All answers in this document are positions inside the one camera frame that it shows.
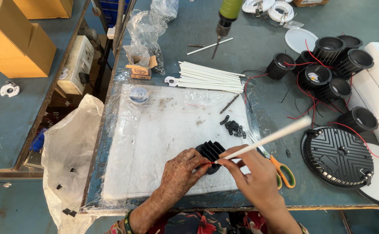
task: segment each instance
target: hand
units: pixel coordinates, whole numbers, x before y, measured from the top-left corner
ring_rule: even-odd
[[[201,156],[194,148],[182,151],[178,156],[165,164],[159,192],[162,197],[174,201],[174,204],[183,197],[188,190],[197,183],[207,169],[211,167],[210,161]]]
[[[226,157],[248,145],[236,146],[220,154]],[[251,150],[237,156],[241,160],[236,164],[231,160],[219,159],[218,163],[228,169],[234,177],[237,187],[244,196],[266,216],[269,211],[285,208],[285,201],[279,194],[276,180],[276,168],[270,160],[257,151]],[[244,175],[240,168],[247,166],[251,174]]]

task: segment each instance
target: scissors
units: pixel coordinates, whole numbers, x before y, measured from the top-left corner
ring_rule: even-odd
[[[250,132],[247,132],[247,134],[249,135],[249,137],[252,139],[252,141],[256,142],[257,140],[254,139],[253,135],[250,133]],[[269,159],[273,165],[275,165],[276,167],[276,171],[278,172],[277,174],[277,181],[278,181],[278,189],[280,189],[282,187],[282,180],[283,182],[285,183],[285,185],[288,187],[288,188],[293,188],[295,187],[296,185],[296,180],[295,180],[295,177],[293,176],[293,173],[292,171],[289,169],[288,166],[286,166],[285,164],[283,163],[280,163],[278,162],[274,157],[273,155],[269,154],[265,148],[261,145],[259,147],[257,147],[257,151],[258,152],[261,152],[267,159]],[[288,173],[288,176],[289,178],[291,179],[291,183],[289,183],[288,179],[286,178],[285,176],[285,173],[282,172],[281,168],[283,168],[287,173]]]

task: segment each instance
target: brown cardboard box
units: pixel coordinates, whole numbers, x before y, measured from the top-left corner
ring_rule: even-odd
[[[47,77],[56,50],[41,26],[33,23],[28,49],[21,57],[0,58],[0,72],[9,78]]]
[[[325,5],[329,0],[293,0],[297,7],[312,7],[316,5]]]
[[[32,24],[12,0],[0,0],[0,58],[24,56],[31,30]]]
[[[138,63],[139,59],[135,58],[133,59],[133,61],[135,61],[135,63]],[[148,67],[132,65],[130,59],[129,59],[129,64],[126,65],[126,67],[130,68],[130,76],[132,78],[150,80],[152,76],[151,68],[155,67],[156,65],[158,65],[158,63],[156,62],[156,56],[154,55],[154,56],[151,56]]]
[[[25,16],[32,19],[71,18],[73,0],[14,0]]]

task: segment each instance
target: workbench surface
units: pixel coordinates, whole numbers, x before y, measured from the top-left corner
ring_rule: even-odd
[[[30,20],[41,25],[57,52],[48,77],[10,79],[20,87],[19,94],[11,98],[0,96],[0,171],[17,170],[26,158],[88,3],[89,0],[75,0],[70,19]],[[7,80],[0,72],[0,88]]]
[[[140,0],[136,3],[135,9],[149,10],[150,2],[150,0]],[[277,52],[286,51],[294,59],[299,56],[285,42],[286,28],[279,26],[270,17],[256,18],[244,12],[240,12],[239,18],[232,24],[230,33],[226,37],[234,37],[234,40],[221,44],[214,60],[211,60],[213,48],[187,56],[187,52],[197,49],[187,46],[188,44],[207,46],[217,41],[215,28],[219,20],[218,9],[221,2],[222,0],[180,1],[178,17],[168,23],[166,33],[158,40],[167,73],[157,75],[154,72],[150,81],[144,81],[146,84],[166,85],[163,82],[166,76],[179,77],[178,61],[188,61],[228,72],[241,73],[245,70],[265,71]],[[304,23],[303,29],[313,32],[317,37],[337,36],[344,32],[344,34],[360,38],[364,45],[379,41],[379,1],[373,3],[371,0],[331,0],[325,6],[293,7],[293,9],[297,13],[294,20]],[[126,32],[123,45],[129,44],[130,36]],[[127,58],[122,49],[117,69],[123,68],[126,63]],[[253,130],[258,131],[261,137],[288,125],[293,120],[286,116],[297,117],[312,104],[311,98],[296,86],[296,76],[292,73],[288,73],[279,81],[268,77],[253,78],[247,86],[247,95],[253,110],[253,113],[249,113],[251,124]],[[345,111],[342,101],[335,103]],[[316,113],[315,123],[319,125],[326,125],[328,121],[336,120],[340,115],[323,105],[318,105],[317,109],[321,115]],[[283,185],[280,190],[290,209],[379,207],[365,199],[356,190],[336,188],[317,178],[302,159],[300,151],[302,136],[303,132],[296,132],[264,146],[269,152],[273,152],[279,162],[286,164],[295,175],[296,187],[288,189]],[[83,203],[98,206],[98,203],[93,200],[95,194],[100,193],[101,176],[104,173],[110,144],[111,139],[103,128],[96,158],[92,161],[94,168],[92,176],[88,178]],[[286,156],[286,150],[291,152],[290,158]],[[230,207],[233,210],[241,210],[246,206],[251,206],[251,204],[245,197],[239,191],[231,191],[184,197],[175,208],[181,210],[213,208],[214,210],[214,208]],[[116,209],[113,207],[110,209],[100,207],[100,209],[102,209],[102,214],[116,214]]]

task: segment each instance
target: green bangle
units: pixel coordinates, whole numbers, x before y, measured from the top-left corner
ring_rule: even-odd
[[[132,212],[133,210],[129,210],[129,212],[125,215],[125,221],[124,221],[124,225],[125,225],[125,230],[128,234],[134,234],[134,232],[132,231],[132,229],[130,228],[130,223],[129,223],[129,215],[130,213]]]

